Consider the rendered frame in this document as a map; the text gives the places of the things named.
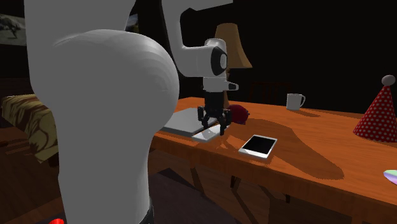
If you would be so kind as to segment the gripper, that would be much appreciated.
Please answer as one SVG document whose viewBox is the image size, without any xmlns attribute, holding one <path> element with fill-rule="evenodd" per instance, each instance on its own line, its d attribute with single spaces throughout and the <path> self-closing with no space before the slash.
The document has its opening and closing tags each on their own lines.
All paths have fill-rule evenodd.
<svg viewBox="0 0 397 224">
<path fill-rule="evenodd" d="M 223 136 L 225 129 L 232 122 L 232 112 L 224 109 L 225 93 L 224 92 L 204 92 L 205 105 L 197 108 L 198 121 L 202 123 L 203 128 L 208 128 L 209 117 L 218 117 L 220 124 L 220 135 Z"/>
</svg>

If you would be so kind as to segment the white flat phone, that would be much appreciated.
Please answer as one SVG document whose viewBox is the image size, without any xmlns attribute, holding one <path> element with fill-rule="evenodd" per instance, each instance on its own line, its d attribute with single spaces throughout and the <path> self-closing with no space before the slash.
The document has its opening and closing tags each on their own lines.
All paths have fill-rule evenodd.
<svg viewBox="0 0 397 224">
<path fill-rule="evenodd" d="M 209 127 L 208 129 L 203 130 L 202 132 L 195 134 L 194 136 L 192 136 L 192 139 L 197 142 L 207 143 L 212 139 L 220 136 L 220 132 L 221 132 L 221 125 L 217 124 L 212 127 Z"/>
</svg>

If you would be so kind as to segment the dark red round object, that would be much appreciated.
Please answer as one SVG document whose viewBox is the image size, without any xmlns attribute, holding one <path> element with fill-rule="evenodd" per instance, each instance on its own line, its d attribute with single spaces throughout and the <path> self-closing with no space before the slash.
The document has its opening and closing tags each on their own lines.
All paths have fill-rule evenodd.
<svg viewBox="0 0 397 224">
<path fill-rule="evenodd" d="M 249 117 L 249 111 L 239 104 L 231 104 L 228 107 L 232 114 L 232 122 L 245 125 Z"/>
</svg>

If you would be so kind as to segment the closed silver laptop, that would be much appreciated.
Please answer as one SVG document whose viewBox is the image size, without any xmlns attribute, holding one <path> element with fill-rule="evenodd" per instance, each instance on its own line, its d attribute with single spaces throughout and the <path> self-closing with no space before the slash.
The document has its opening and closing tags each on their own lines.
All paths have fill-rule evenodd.
<svg viewBox="0 0 397 224">
<path fill-rule="evenodd" d="M 210 118 L 208 126 L 212 127 L 216 125 L 216 122 L 216 118 Z M 161 131 L 184 137 L 192 137 L 203 130 L 205 128 L 198 121 L 197 108 L 188 108 L 175 112 L 165 126 L 161 128 Z"/>
</svg>

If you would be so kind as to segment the white tablet with black screen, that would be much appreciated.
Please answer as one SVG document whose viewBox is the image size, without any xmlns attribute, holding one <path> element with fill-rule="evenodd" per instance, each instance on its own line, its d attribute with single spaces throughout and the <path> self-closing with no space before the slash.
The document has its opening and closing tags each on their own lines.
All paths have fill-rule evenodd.
<svg viewBox="0 0 397 224">
<path fill-rule="evenodd" d="M 239 149 L 239 153 L 257 158 L 268 159 L 276 142 L 276 138 L 254 134 Z"/>
</svg>

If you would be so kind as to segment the dark wooden chair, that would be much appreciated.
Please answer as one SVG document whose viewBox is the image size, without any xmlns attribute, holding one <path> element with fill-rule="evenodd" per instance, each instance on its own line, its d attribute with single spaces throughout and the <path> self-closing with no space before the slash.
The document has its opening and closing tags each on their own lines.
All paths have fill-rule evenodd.
<svg viewBox="0 0 397 224">
<path fill-rule="evenodd" d="M 286 94 L 291 92 L 291 84 L 286 82 L 252 82 L 249 88 L 249 102 L 283 105 Z"/>
</svg>

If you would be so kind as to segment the table lamp with tan shade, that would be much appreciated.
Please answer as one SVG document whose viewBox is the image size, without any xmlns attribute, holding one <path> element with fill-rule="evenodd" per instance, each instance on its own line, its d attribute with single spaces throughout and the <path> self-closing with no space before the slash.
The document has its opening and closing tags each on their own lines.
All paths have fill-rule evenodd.
<svg viewBox="0 0 397 224">
<path fill-rule="evenodd" d="M 240 41 L 237 24 L 223 23 L 216 28 L 215 38 L 222 39 L 226 43 L 228 54 L 228 65 L 226 67 L 226 80 L 229 80 L 230 70 L 235 68 L 252 68 L 249 59 L 246 57 Z"/>
</svg>

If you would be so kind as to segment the white mug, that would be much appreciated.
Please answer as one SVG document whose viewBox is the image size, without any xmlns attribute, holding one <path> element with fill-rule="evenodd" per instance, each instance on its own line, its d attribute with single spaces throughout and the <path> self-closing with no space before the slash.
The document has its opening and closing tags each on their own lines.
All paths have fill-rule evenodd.
<svg viewBox="0 0 397 224">
<path fill-rule="evenodd" d="M 287 94 L 286 109 L 298 111 L 305 103 L 306 96 L 302 94 Z"/>
</svg>

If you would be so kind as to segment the wooden table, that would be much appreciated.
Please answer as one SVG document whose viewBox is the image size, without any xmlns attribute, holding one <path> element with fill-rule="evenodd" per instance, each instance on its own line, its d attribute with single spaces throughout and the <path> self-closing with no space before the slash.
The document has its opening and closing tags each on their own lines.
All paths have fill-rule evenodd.
<svg viewBox="0 0 397 224">
<path fill-rule="evenodd" d="M 208 143 L 157 132 L 152 147 L 251 183 L 346 214 L 352 224 L 397 224 L 397 143 L 360 138 L 354 113 L 245 103 L 245 125 L 232 124 Z M 254 135 L 277 142 L 268 159 L 239 153 Z"/>
</svg>

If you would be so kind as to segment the red polka dot party hat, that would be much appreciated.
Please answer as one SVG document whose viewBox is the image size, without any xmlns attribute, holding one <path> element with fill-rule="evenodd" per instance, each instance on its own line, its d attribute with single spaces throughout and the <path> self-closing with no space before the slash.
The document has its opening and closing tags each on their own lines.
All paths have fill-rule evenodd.
<svg viewBox="0 0 397 224">
<path fill-rule="evenodd" d="M 396 82 L 396 78 L 389 74 L 381 82 L 383 87 L 355 126 L 353 133 L 372 141 L 397 143 L 397 118 L 391 93 L 391 85 Z"/>
</svg>

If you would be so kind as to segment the bed with patterned blanket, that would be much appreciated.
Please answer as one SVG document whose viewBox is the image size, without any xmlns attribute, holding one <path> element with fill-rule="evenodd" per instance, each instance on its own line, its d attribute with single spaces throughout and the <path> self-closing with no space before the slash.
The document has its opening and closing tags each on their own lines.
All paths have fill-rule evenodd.
<svg viewBox="0 0 397 224">
<path fill-rule="evenodd" d="M 39 163 L 58 158 L 57 130 L 52 112 L 34 94 L 1 99 L 1 116 L 27 134 L 31 153 Z"/>
</svg>

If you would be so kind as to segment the pastel striped object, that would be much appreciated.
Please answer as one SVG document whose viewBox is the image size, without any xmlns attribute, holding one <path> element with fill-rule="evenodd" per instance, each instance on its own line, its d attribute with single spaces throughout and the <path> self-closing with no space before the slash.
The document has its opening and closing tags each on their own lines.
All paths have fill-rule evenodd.
<svg viewBox="0 0 397 224">
<path fill-rule="evenodd" d="M 383 172 L 383 175 L 390 182 L 397 185 L 397 170 L 396 169 L 386 170 Z"/>
</svg>

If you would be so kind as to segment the dark framed wall picture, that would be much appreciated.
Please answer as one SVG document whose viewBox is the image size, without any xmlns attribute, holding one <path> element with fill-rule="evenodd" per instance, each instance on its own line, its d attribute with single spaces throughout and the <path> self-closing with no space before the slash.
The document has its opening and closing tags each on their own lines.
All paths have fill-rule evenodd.
<svg viewBox="0 0 397 224">
<path fill-rule="evenodd" d="M 138 14 L 129 16 L 125 30 L 127 32 L 139 33 Z"/>
</svg>

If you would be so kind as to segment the grey wall picture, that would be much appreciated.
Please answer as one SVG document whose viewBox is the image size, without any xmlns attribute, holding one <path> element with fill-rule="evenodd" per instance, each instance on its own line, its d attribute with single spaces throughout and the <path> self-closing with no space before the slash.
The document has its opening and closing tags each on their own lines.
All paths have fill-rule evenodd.
<svg viewBox="0 0 397 224">
<path fill-rule="evenodd" d="M 0 14 L 0 44 L 26 46 L 25 18 Z"/>
</svg>

